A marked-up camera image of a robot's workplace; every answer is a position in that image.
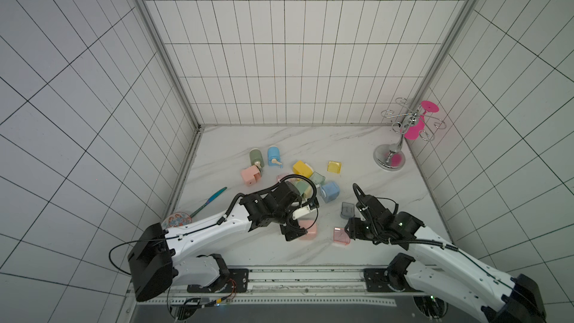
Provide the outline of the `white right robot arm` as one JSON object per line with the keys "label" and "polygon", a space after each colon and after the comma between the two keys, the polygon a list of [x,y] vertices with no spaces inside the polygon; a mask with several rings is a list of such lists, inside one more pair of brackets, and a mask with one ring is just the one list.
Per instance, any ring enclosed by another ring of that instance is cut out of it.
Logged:
{"label": "white right robot arm", "polygon": [[380,281],[393,292],[413,289],[434,296],[480,322],[545,322],[538,284],[513,277],[449,243],[423,221],[353,185],[360,217],[349,219],[345,232],[353,240],[398,246]]}

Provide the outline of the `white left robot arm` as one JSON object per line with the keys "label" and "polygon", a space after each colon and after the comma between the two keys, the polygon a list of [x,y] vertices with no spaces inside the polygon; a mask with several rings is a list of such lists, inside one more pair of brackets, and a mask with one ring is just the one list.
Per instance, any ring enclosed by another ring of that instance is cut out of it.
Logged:
{"label": "white left robot arm", "polygon": [[229,279],[227,266],[219,254],[200,254],[203,248],[269,224],[278,224],[288,242],[302,237],[308,231],[298,219],[318,211],[317,195],[311,179],[289,174],[271,187],[237,194],[220,214],[180,227],[150,225],[127,243],[135,300],[149,301],[173,284],[219,290]]}

